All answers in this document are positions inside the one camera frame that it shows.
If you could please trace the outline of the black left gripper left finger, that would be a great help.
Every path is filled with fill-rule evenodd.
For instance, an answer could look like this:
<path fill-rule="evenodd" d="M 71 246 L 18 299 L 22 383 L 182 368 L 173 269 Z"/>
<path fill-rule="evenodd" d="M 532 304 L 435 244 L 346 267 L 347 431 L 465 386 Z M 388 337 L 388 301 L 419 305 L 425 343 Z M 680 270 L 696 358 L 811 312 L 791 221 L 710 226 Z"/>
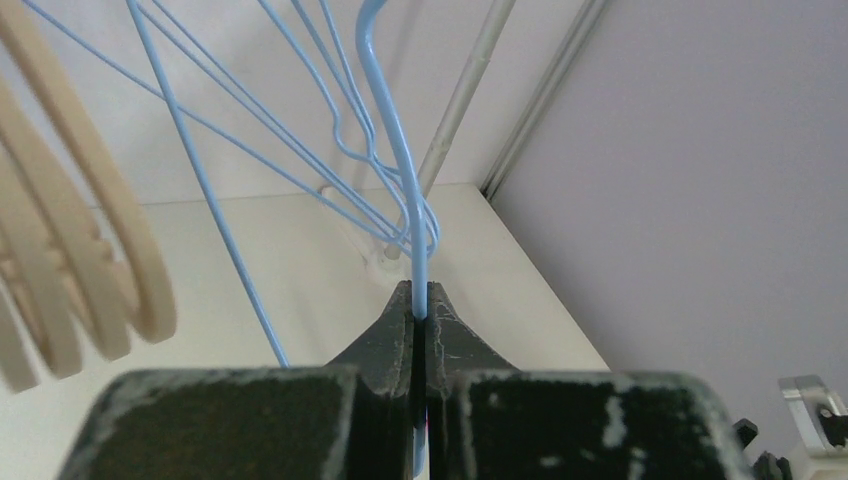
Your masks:
<path fill-rule="evenodd" d="M 411 287 L 323 366 L 144 369 L 90 408 L 63 479 L 410 479 Z"/>

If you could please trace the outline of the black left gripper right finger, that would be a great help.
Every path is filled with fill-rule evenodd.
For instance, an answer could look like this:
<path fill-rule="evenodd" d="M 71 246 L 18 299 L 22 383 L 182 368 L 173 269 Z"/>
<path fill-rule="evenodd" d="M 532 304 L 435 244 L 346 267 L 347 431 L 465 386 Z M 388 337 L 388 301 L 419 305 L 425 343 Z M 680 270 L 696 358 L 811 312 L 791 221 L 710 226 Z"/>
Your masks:
<path fill-rule="evenodd" d="M 428 287 L 434 479 L 748 479 L 717 395 L 679 372 L 523 370 Z"/>

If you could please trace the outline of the beige plastic hanger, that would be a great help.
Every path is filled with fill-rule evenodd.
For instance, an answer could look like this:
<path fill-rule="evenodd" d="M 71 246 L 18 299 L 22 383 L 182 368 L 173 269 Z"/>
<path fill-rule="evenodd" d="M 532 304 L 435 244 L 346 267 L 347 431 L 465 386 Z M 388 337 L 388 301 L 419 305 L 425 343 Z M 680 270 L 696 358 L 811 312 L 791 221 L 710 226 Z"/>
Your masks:
<path fill-rule="evenodd" d="M 65 295 L 45 251 L 43 225 L 6 153 L 1 154 L 1 237 L 15 273 L 13 295 L 47 368 L 57 378 L 82 369 L 82 356 Z"/>
<path fill-rule="evenodd" d="M 1 377 L 14 393 L 40 384 L 27 354 L 22 320 L 4 284 L 1 284 Z"/>
<path fill-rule="evenodd" d="M 131 350 L 124 314 L 113 296 L 105 261 L 88 230 L 92 215 L 50 147 L 1 82 L 1 140 L 45 217 L 51 239 L 73 273 L 89 313 L 89 336 L 101 355 L 115 360 Z"/>
<path fill-rule="evenodd" d="M 1 3 L 1 38 L 121 241 L 140 300 L 135 330 L 152 343 L 172 337 L 177 323 L 175 298 L 149 222 L 22 2 Z"/>

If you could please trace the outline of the blue wire hanger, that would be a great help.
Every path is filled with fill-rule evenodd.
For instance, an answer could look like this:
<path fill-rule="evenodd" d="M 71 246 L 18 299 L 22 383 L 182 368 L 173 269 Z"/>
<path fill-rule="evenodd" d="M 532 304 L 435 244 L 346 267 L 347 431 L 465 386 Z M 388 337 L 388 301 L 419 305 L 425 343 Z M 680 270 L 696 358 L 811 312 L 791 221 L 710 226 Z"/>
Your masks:
<path fill-rule="evenodd" d="M 275 11 L 268 1 L 261 1 L 259 5 L 265 11 L 266 15 L 277 30 L 283 35 L 289 46 L 294 50 L 295 54 L 310 74 L 315 85 L 318 87 L 319 92 L 332 116 L 332 135 L 336 146 L 346 157 L 367 165 L 374 173 L 376 173 L 378 179 L 381 180 L 388 193 L 398 204 L 402 223 L 396 224 L 389 220 L 388 217 L 384 216 L 376 209 L 376 207 L 368 203 L 361 194 L 356 192 L 354 187 L 344 182 L 341 177 L 332 171 L 326 164 L 319 161 L 318 158 L 305 146 L 303 146 L 286 127 L 280 126 L 279 129 L 283 134 L 283 138 L 294 145 L 294 150 L 298 153 L 298 155 L 305 160 L 310 167 L 316 169 L 316 171 L 328 182 L 328 186 L 333 188 L 337 194 L 341 195 L 342 198 L 352 205 L 355 212 L 360 216 L 358 218 L 354 217 L 353 214 L 343 210 L 341 206 L 333 202 L 329 204 L 332 209 L 336 210 L 342 216 L 351 220 L 355 225 L 375 236 L 377 239 L 382 240 L 391 246 L 398 247 L 401 253 L 410 258 L 410 236 L 408 234 L 408 228 L 405 226 L 407 215 L 402 212 L 402 209 L 405 206 L 405 197 L 402 188 L 400 171 L 395 157 L 394 160 L 396 165 L 394 167 L 388 166 L 379 158 L 376 143 L 376 127 L 363 100 L 362 94 L 360 93 L 360 89 L 354 79 L 352 68 L 342 46 L 341 38 L 336 29 L 335 20 L 328 3 L 322 1 L 320 3 L 320 7 L 330 33 L 332 44 L 335 48 L 334 53 L 329 51 L 326 43 L 318 33 L 317 27 L 312 22 L 302 3 L 294 1 L 292 6 L 304 24 L 313 44 L 318 48 L 321 58 L 329 69 L 335 85 L 340 90 L 342 98 L 347 106 L 352 110 L 354 118 L 358 122 L 360 129 L 364 134 L 365 149 L 362 151 L 350 148 L 342 139 L 341 112 L 338 104 L 330 93 L 328 83 L 319 73 L 317 66 L 306 54 L 304 48 L 302 48 L 299 42 L 295 39 L 294 34 L 285 24 L 282 16 Z M 440 241 L 440 226 L 435 213 L 432 211 L 425 199 L 423 188 L 419 180 L 418 183 L 421 189 L 421 199 L 423 200 L 423 212 L 427 232 L 427 259 L 429 259 L 438 248 Z"/>
<path fill-rule="evenodd" d="M 289 362 L 286 357 L 284 348 L 279 341 L 277 334 L 275 332 L 274 327 L 269 320 L 264 306 L 259 297 L 259 293 L 256 290 L 253 281 L 249 275 L 247 265 L 245 264 L 238 247 L 236 245 L 235 239 L 233 238 L 229 225 L 226 222 L 223 213 L 221 211 L 218 200 L 216 199 L 211 183 L 209 182 L 207 172 L 202 165 L 199 154 L 196 150 L 195 144 L 189 134 L 188 128 L 185 125 L 184 120 L 186 118 L 190 118 L 200 125 L 204 126 L 208 130 L 227 140 L 237 148 L 241 149 L 248 155 L 252 156 L 255 160 L 259 161 L 263 165 L 270 168 L 276 174 L 282 176 L 286 180 L 294 183 L 304 192 L 312 195 L 317 200 L 319 200 L 322 204 L 324 204 L 320 199 L 320 193 L 314 189 L 309 188 L 305 183 L 293 177 L 283 168 L 277 166 L 275 163 L 271 162 L 266 157 L 259 154 L 254 149 L 248 147 L 245 143 L 238 140 L 236 137 L 230 135 L 224 130 L 218 128 L 217 126 L 209 123 L 205 119 L 196 115 L 192 111 L 186 109 L 182 104 L 180 104 L 175 96 L 173 89 L 171 88 L 170 82 L 166 75 L 163 64 L 158 56 L 158 53 L 153 45 L 153 40 L 151 35 L 147 29 L 149 25 L 158 26 L 159 21 L 152 16 L 147 10 L 145 10 L 139 2 L 130 1 L 127 4 L 128 11 L 135 25 L 137 34 L 141 40 L 143 48 L 147 54 L 148 60 L 151 64 L 154 75 L 157 79 L 158 85 L 156 87 L 152 87 L 148 83 L 142 81 L 140 78 L 131 74 L 128 70 L 115 63 L 109 57 L 102 54 L 99 50 L 95 49 L 89 43 L 84 41 L 81 37 L 79 37 L 75 32 L 73 32 L 70 28 L 66 27 L 64 24 L 59 22 L 57 19 L 49 15 L 46 11 L 42 10 L 39 6 L 37 6 L 34 2 L 29 2 L 28 7 L 35 12 L 37 15 L 47 20 L 49 23 L 57 27 L 61 32 L 70 37 L 73 41 L 87 50 L 89 53 L 93 54 L 95 57 L 100 59 L 102 62 L 112 67 L 114 70 L 124 75 L 126 78 L 130 79 L 137 85 L 141 86 L 143 89 L 147 90 L 149 93 L 157 96 L 161 100 L 165 102 L 167 108 L 171 114 L 172 120 L 178 132 L 178 135 L 183 144 L 184 150 L 187 154 L 187 157 L 190 161 L 192 169 L 194 171 L 195 177 L 199 183 L 199 186 L 202 190 L 203 196 L 205 198 L 206 204 L 212 214 L 214 222 L 217 226 L 219 234 L 225 244 L 225 247 L 230 255 L 231 261 L 237 271 L 237 274 L 242 282 L 244 290 L 251 302 L 251 305 L 255 311 L 259 324 L 261 325 L 266 339 L 273 351 L 278 363 L 282 367 L 288 367 Z M 261 103 L 252 93 L 246 90 L 242 83 L 235 79 L 235 77 L 224 67 L 220 67 L 218 71 L 212 74 L 211 79 L 214 80 L 221 88 L 223 88 L 231 97 L 233 97 L 239 104 L 242 105 L 244 109 L 250 112 L 254 117 L 256 117 L 267 129 L 269 129 L 275 136 L 278 137 L 290 150 L 292 150 L 295 154 L 298 153 L 294 150 L 294 145 L 290 143 L 288 140 L 283 138 L 283 134 L 281 133 L 279 127 L 284 126 L 279 119 L 270 113 L 269 110 L 266 109 L 265 105 Z"/>
<path fill-rule="evenodd" d="M 255 97 L 236 77 L 224 67 L 222 63 L 192 34 L 187 27 L 181 23 L 162 2 L 155 4 L 162 14 L 183 34 L 182 40 L 166 28 L 156 17 L 148 12 L 136 1 L 127 4 L 130 15 L 135 23 L 139 38 L 147 53 L 152 70 L 159 84 L 154 89 L 154 94 L 161 98 L 167 105 L 177 132 L 181 138 L 184 149 L 194 169 L 195 176 L 204 192 L 207 204 L 213 214 L 219 212 L 217 201 L 214 199 L 206 173 L 197 158 L 197 152 L 190 138 L 183 119 L 189 117 L 195 122 L 206 127 L 208 130 L 219 135 L 237 148 L 254 157 L 263 165 L 269 167 L 278 175 L 284 177 L 300 188 L 305 188 L 306 193 L 317 198 L 325 206 L 340 214 L 353 224 L 371 234 L 379 240 L 394 246 L 406 255 L 417 267 L 425 267 L 431 256 L 437 251 L 440 242 L 440 226 L 437 217 L 426 200 L 424 191 L 419 183 L 415 172 L 415 164 L 411 156 L 408 143 L 400 123 L 400 119 L 391 97 L 388 85 L 383 76 L 378 59 L 373 49 L 373 27 L 377 14 L 383 7 L 381 1 L 365 1 L 362 3 L 356 24 L 356 48 L 357 55 L 367 84 L 377 110 L 386 130 L 387 138 L 391 145 L 395 159 L 395 166 L 390 167 L 383 163 L 377 153 L 376 128 L 372 118 L 365 106 L 364 100 L 354 80 L 353 71 L 342 47 L 333 15 L 326 2 L 320 4 L 325 23 L 335 46 L 336 52 L 331 54 L 323 39 L 318 34 L 311 18 L 304 10 L 300 2 L 293 4 L 303 21 L 313 43 L 319 50 L 324 63 L 328 67 L 337 87 L 351 108 L 354 117 L 358 121 L 365 136 L 365 148 L 356 151 L 348 147 L 341 137 L 341 113 L 336 102 L 330 94 L 324 78 L 320 75 L 317 67 L 313 64 L 299 43 L 295 40 L 292 32 L 284 23 L 281 16 L 277 14 L 271 4 L 267 1 L 261 2 L 261 7 L 272 23 L 283 35 L 295 54 L 299 57 L 314 83 L 319 89 L 333 119 L 333 138 L 337 148 L 345 156 L 368 165 L 388 193 L 392 196 L 400 209 L 401 223 L 395 225 L 379 210 L 367 202 L 355 189 L 344 182 L 326 163 L 319 159 L 288 127 L 286 127 L 266 106 Z M 153 25 L 173 45 L 175 45 L 184 56 L 199 67 L 211 80 L 221 87 L 229 96 L 255 117 L 263 126 L 269 129 L 273 135 L 281 140 L 290 150 L 300 157 L 312 170 L 318 173 L 328 185 L 342 195 L 353 207 L 355 213 L 351 213 L 333 201 L 329 200 L 318 191 L 306 188 L 305 183 L 293 177 L 283 168 L 248 147 L 242 141 L 236 139 L 229 133 L 209 123 L 204 118 L 183 107 L 173 92 L 163 64 L 153 46 L 150 34 L 147 30 Z"/>
<path fill-rule="evenodd" d="M 421 473 L 426 459 L 425 358 L 416 349 L 423 343 L 419 335 L 428 317 L 427 232 L 414 162 L 373 42 L 376 17 L 384 5 L 383 1 L 363 3 L 356 23 L 356 47 L 400 171 L 405 197 L 402 212 L 407 215 L 405 226 L 410 236 L 411 280 L 406 303 L 395 322 L 403 329 L 403 337 L 390 396 L 389 452 L 382 459 L 398 460 L 402 467 L 399 477 L 413 479 Z"/>

